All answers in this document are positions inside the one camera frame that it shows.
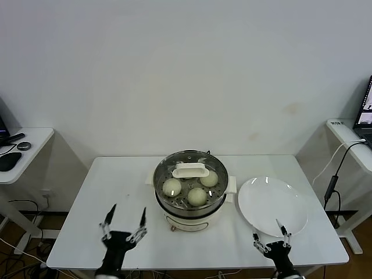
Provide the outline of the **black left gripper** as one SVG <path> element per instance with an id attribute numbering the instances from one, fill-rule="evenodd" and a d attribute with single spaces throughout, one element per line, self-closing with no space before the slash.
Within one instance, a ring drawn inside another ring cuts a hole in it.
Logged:
<path id="1" fill-rule="evenodd" d="M 134 249 L 137 243 L 147 234 L 146 208 L 143 209 L 139 227 L 132 232 L 111 231 L 110 225 L 116 210 L 116 203 L 107 213 L 104 221 L 99 224 L 102 230 L 102 242 L 106 246 L 105 257 L 102 261 L 103 270 L 121 270 L 126 252 Z"/>

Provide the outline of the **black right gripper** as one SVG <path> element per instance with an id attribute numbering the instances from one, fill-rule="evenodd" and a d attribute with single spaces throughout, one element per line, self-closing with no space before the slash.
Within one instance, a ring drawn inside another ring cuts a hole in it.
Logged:
<path id="1" fill-rule="evenodd" d="M 258 233 L 254 232 L 253 245 L 260 252 L 263 253 L 264 257 L 271 259 L 279 273 L 288 273 L 294 269 L 292 262 L 290 261 L 288 255 L 291 251 L 291 237 L 292 234 L 287 231 L 285 226 L 276 219 L 277 225 L 282 233 L 283 241 L 276 241 L 269 244 L 264 244 Z"/>

